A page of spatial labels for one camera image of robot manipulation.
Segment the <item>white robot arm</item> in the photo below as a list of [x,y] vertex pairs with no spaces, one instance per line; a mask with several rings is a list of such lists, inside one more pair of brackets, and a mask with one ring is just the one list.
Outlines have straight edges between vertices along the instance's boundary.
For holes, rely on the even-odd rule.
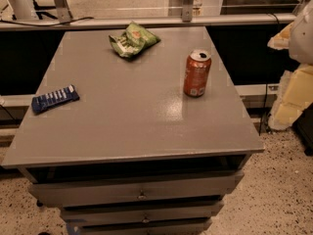
[[313,65],[313,1],[303,8],[292,24],[289,53],[299,63]]

